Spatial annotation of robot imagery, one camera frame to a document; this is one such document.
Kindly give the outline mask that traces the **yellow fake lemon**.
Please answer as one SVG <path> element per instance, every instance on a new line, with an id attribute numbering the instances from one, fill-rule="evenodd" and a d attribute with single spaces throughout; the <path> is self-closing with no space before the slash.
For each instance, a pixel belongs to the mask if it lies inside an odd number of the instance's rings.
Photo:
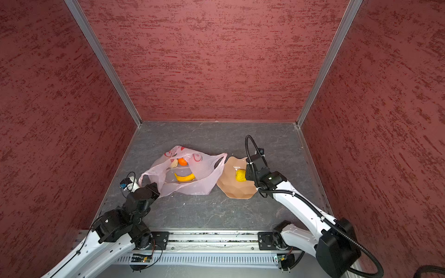
<path id="1" fill-rule="evenodd" d="M 246 170 L 245 169 L 238 169 L 235 173 L 235 179 L 239 183 L 246 182 Z"/>

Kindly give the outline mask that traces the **peach scalloped plate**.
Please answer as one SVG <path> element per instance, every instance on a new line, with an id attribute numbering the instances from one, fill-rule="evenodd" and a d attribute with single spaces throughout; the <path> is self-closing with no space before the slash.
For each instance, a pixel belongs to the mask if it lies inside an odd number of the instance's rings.
<path id="1" fill-rule="evenodd" d="M 238 159 L 233 156 L 228 158 L 224 165 L 222 175 L 217 181 L 217 186 L 231 199 L 250 199 L 257 193 L 252 181 L 238 181 L 237 173 L 246 174 L 246 158 Z"/>

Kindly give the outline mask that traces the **pink plastic shopping bag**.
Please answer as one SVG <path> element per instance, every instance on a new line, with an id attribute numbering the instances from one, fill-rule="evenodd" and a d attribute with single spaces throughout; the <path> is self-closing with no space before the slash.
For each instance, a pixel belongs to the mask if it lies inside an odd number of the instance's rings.
<path id="1" fill-rule="evenodd" d="M 172 159 L 184 158 L 188 166 L 170 168 Z M 185 195 L 208 195 L 223 173 L 226 153 L 219 155 L 208 155 L 180 145 L 173 147 L 157 159 L 152 166 L 139 178 L 138 184 L 142 185 L 144 180 L 157 183 L 161 197 L 166 197 L 174 192 Z M 193 181 L 180 183 L 176 180 L 174 173 L 179 176 L 195 175 Z"/>

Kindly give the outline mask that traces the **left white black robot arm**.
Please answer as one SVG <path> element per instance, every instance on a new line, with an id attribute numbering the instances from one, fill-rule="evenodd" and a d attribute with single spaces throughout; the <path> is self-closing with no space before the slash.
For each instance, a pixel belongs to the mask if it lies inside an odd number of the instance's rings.
<path id="1" fill-rule="evenodd" d="M 99 217 L 81 243 L 43 277 L 95 278 L 134 249 L 154 254 L 155 239 L 143 218 L 159 197 L 156 183 L 129 193 L 123 206 Z"/>

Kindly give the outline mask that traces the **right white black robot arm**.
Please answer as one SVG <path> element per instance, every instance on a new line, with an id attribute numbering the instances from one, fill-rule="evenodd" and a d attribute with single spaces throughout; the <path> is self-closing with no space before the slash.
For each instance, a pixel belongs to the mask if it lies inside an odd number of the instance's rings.
<path id="1" fill-rule="evenodd" d="M 253 181 L 259 193 L 270 196 L 290 210 L 308 229 L 291 223 L 279 225 L 278 234 L 286 245 L 314 256 L 332 278 L 340 278 L 360 258 L 360 248 L 352 224 L 316 207 L 279 172 L 271 172 L 263 155 L 246 159 L 246 179 Z"/>

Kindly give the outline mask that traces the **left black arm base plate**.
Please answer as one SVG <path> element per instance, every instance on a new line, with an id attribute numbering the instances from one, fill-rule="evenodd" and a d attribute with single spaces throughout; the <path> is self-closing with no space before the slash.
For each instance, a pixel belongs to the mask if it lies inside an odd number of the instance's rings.
<path id="1" fill-rule="evenodd" d="M 156 247 L 166 250 L 168 245 L 170 232 L 152 231 L 145 233 L 140 239 L 136 240 L 135 246 L 138 250 L 152 250 Z"/>

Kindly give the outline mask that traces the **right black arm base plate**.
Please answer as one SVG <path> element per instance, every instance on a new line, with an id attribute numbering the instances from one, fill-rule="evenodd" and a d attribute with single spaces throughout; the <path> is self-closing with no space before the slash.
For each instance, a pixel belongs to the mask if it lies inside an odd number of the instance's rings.
<path id="1" fill-rule="evenodd" d="M 278 232 L 259 232 L 257 236 L 258 246 L 261 251 L 285 251 L 289 249 L 289 246 L 284 242 L 281 234 Z"/>

